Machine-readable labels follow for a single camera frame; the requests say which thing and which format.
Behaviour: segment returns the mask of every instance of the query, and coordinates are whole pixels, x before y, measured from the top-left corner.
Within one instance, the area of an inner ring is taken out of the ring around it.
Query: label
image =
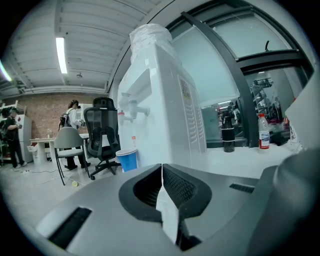
[[[290,143],[299,143],[299,139],[294,127],[290,124]]]
[[[191,94],[190,94],[190,91],[189,91],[189,86],[181,78],[180,78],[180,85],[181,85],[181,90],[182,90],[183,97],[185,97],[187,100],[191,100]]]
[[[136,136],[132,136],[132,143],[133,143],[133,147],[136,148]]]
[[[259,148],[263,150],[269,148],[269,132],[259,132]]]

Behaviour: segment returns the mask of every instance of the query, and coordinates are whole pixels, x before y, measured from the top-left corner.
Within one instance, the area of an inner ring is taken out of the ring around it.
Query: person
[[[66,114],[68,115],[68,119],[66,121],[65,127],[72,127],[74,129],[78,129],[81,126],[85,125],[85,122],[82,119],[77,119],[77,109],[79,109],[79,101],[76,99],[72,100],[68,104],[68,110],[66,111]],[[81,168],[85,168],[85,162],[84,157],[82,155],[78,155],[79,162],[81,164]],[[76,169],[78,166],[75,164],[73,157],[67,157],[66,158],[67,165],[64,167],[71,170]]]
[[[27,162],[24,161],[21,153],[20,141],[19,141],[19,129],[22,128],[22,125],[18,124],[16,121],[17,116],[17,109],[13,107],[10,110],[10,115],[7,117],[5,121],[5,128],[6,128],[6,140],[8,143],[10,157],[12,166],[15,169],[21,168],[27,165]]]

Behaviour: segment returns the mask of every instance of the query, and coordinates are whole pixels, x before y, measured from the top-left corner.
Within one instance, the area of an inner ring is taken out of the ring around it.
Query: blue plastic bin
[[[133,169],[137,169],[137,149],[136,148],[127,148],[121,149],[115,153],[118,157],[123,171],[128,172]]]

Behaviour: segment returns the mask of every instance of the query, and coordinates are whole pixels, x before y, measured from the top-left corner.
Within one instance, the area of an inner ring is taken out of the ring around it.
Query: ceiling light
[[[229,102],[231,102],[231,100],[228,100],[228,101],[224,101],[224,102],[221,102],[221,103],[218,103],[219,105],[221,105],[221,104],[224,104],[224,103],[229,103]]]
[[[58,53],[58,60],[60,65],[60,70],[62,74],[67,74],[66,57],[65,57],[65,39],[63,37],[57,37],[56,51]]]
[[[2,74],[4,75],[5,79],[7,79],[9,82],[12,81],[10,75],[7,73],[5,67],[2,65],[1,60],[0,60],[0,70],[2,72]]]

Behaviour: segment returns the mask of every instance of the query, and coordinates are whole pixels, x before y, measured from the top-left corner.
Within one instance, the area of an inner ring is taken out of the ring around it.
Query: ceiling
[[[106,93],[129,34],[173,0],[45,0],[12,35],[1,62],[0,97],[50,92]],[[63,37],[67,74],[56,38]]]

